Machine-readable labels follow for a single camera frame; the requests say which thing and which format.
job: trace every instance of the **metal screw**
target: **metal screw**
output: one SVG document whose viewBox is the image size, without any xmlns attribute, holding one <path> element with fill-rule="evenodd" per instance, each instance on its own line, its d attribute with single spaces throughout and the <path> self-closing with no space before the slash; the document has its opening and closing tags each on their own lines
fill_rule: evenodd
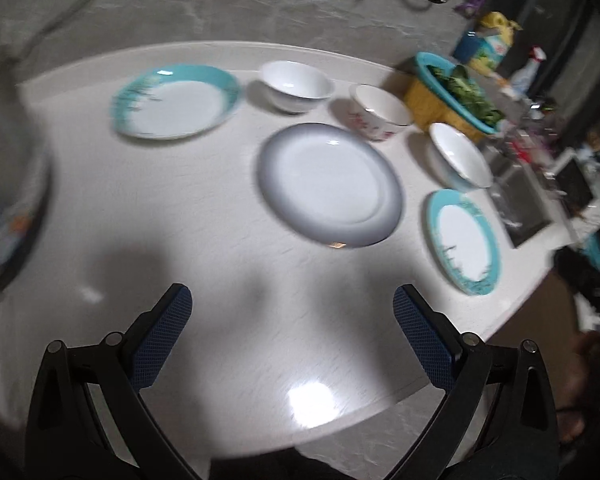
<svg viewBox="0 0 600 480">
<path fill-rule="evenodd" d="M 115 346 L 122 341 L 122 334 L 120 332 L 111 332 L 104 338 L 104 342 L 109 346 Z"/>
<path fill-rule="evenodd" d="M 474 334 L 473 332 L 465 332 L 464 334 L 462 334 L 462 341 L 464 341 L 464 343 L 469 346 L 477 346 L 481 343 L 480 337 L 478 337 L 478 335 Z"/>
<path fill-rule="evenodd" d="M 62 342 L 58 341 L 56 339 L 55 341 L 52 341 L 51 343 L 49 343 L 46 346 L 46 351 L 49 352 L 50 354 L 55 354 L 61 348 L 62 348 Z"/>
<path fill-rule="evenodd" d="M 538 351 L 538 345 L 531 341 L 531 339 L 525 339 L 522 343 L 522 348 L 524 348 L 530 354 L 535 354 Z"/>
</svg>

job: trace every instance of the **white bowl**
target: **white bowl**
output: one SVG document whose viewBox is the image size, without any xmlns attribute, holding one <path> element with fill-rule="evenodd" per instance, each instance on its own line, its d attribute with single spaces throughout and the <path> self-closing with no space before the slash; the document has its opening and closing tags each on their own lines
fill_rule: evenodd
<svg viewBox="0 0 600 480">
<path fill-rule="evenodd" d="M 444 184 L 467 192 L 493 183 L 487 161 L 464 133 L 444 123 L 433 123 L 429 133 L 429 163 Z"/>
<path fill-rule="evenodd" d="M 268 99 L 283 112 L 301 114 L 333 94 L 333 81 L 313 66 L 294 61 L 272 61 L 260 67 Z"/>
<path fill-rule="evenodd" d="M 349 119 L 370 140 L 387 140 L 413 123 L 410 110 L 400 99 L 371 85 L 353 85 Z"/>
</svg>

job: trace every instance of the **kitchen counter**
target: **kitchen counter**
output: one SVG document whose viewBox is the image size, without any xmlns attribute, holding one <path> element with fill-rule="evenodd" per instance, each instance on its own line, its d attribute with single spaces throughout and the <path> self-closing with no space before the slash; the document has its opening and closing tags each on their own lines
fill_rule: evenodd
<svg viewBox="0 0 600 480">
<path fill-rule="evenodd" d="M 312 64 L 336 83 L 329 105 L 283 116 L 262 100 L 258 67 Z M 206 134 L 130 140 L 110 128 L 112 96 L 145 70 L 174 62 L 230 70 L 245 86 L 237 114 Z M 352 82 L 404 88 L 405 76 L 337 54 L 209 42 L 136 48 L 86 59 L 24 85 L 54 152 L 54 195 L 22 274 L 0 298 L 0 416 L 26 422 L 46 345 L 94 344 L 124 331 L 172 282 L 193 314 L 142 396 L 185 458 L 234 456 L 312 440 L 363 420 L 427 384 L 394 320 L 392 297 L 413 283 L 460 332 L 487 339 L 551 267 L 568 233 L 552 224 L 514 250 L 486 192 L 502 254 L 495 291 L 469 297 L 439 270 L 422 225 L 427 137 L 374 144 L 395 168 L 406 207 L 394 234 L 334 250 L 270 213 L 254 182 L 263 141 L 299 122 L 341 125 Z"/>
</svg>

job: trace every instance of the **sink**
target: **sink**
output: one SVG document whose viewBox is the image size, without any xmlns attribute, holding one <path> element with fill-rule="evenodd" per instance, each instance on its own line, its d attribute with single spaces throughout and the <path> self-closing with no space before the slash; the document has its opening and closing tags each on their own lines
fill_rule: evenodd
<svg viewBox="0 0 600 480">
<path fill-rule="evenodd" d="M 503 155 L 485 154 L 493 173 L 491 201 L 514 247 L 552 223 L 542 200 L 544 190 L 528 164 Z"/>
</svg>

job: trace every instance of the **oval plate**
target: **oval plate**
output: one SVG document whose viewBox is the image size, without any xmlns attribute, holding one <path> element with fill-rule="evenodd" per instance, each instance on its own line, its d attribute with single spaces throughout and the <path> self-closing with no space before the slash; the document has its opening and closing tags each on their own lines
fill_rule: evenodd
<svg viewBox="0 0 600 480">
<path fill-rule="evenodd" d="M 402 217 L 402 187 L 389 162 L 336 126 L 295 124 L 274 134 L 260 152 L 257 178 L 280 219 L 331 247 L 378 243 Z"/>
<path fill-rule="evenodd" d="M 463 292 L 483 296 L 500 277 L 500 251 L 480 208 L 453 189 L 429 197 L 427 229 L 436 256 Z"/>
<path fill-rule="evenodd" d="M 179 139 L 218 126 L 240 101 L 234 76 L 214 66 L 156 68 L 113 99 L 116 131 L 141 139 Z"/>
</svg>

